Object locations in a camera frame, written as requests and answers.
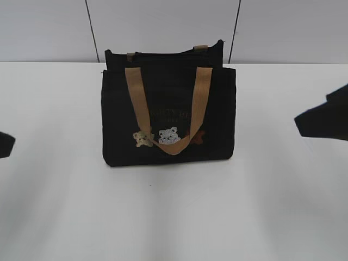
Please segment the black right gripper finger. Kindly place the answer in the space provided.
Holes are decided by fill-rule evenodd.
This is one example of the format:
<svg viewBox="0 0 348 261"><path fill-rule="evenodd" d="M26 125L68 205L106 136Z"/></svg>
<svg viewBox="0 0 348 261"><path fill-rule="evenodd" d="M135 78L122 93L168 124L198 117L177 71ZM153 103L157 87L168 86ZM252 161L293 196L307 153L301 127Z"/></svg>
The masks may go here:
<svg viewBox="0 0 348 261"><path fill-rule="evenodd" d="M347 140L347 85L326 95L326 102L294 118L303 137Z"/></svg>

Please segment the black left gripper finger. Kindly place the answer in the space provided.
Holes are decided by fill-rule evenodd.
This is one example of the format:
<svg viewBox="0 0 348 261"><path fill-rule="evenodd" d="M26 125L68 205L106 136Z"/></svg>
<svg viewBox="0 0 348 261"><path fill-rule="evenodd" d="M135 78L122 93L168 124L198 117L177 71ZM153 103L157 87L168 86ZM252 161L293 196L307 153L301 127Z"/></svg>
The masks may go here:
<svg viewBox="0 0 348 261"><path fill-rule="evenodd" d="M0 158L7 158L11 155L15 141L13 136L0 132Z"/></svg>

